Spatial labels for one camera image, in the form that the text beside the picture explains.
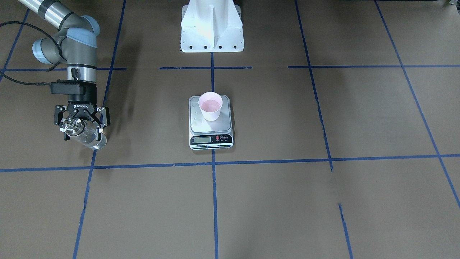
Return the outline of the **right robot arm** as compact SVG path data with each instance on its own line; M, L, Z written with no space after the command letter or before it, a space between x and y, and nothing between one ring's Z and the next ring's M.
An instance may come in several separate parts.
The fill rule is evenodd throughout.
M67 105L56 105L54 125L64 139L75 139L91 149L101 149L110 125L108 108L97 106L97 36L99 24L90 16L79 16L59 0L22 0L21 3L53 25L54 36L33 43L32 51L44 64L67 66L67 79L51 82L55 95L67 95Z

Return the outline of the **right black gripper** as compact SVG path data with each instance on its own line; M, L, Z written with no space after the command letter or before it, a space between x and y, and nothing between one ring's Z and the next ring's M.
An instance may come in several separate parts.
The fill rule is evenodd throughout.
M68 105L56 105L54 108L54 125L63 130L64 112L74 117L92 115L92 126L96 129L96 140L102 140L102 133L110 125L110 111L107 107L97 107L97 85L90 82L71 82L71 93L68 94ZM70 136L64 133L64 140Z

